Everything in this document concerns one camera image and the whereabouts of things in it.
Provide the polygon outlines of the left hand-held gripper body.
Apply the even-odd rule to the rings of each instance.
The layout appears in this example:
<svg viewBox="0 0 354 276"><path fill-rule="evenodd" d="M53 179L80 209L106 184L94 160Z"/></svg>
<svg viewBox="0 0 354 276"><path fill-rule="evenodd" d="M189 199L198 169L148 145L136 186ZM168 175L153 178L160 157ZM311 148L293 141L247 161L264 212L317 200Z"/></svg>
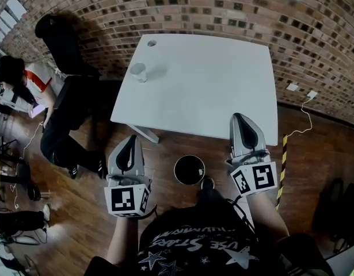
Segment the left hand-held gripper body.
<svg viewBox="0 0 354 276"><path fill-rule="evenodd" d="M147 204L151 194L151 179L144 167L121 171L116 166L108 167L108 186L104 188L108 213L117 217L147 217Z"/></svg>

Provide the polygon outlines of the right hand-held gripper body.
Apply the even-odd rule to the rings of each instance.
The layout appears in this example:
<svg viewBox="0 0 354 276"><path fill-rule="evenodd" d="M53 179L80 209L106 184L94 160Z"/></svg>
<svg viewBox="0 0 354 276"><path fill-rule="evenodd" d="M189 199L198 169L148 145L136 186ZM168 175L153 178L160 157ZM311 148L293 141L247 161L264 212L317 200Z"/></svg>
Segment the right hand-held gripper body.
<svg viewBox="0 0 354 276"><path fill-rule="evenodd" d="M276 163L266 149L225 161L228 175L242 197L277 188Z"/></svg>

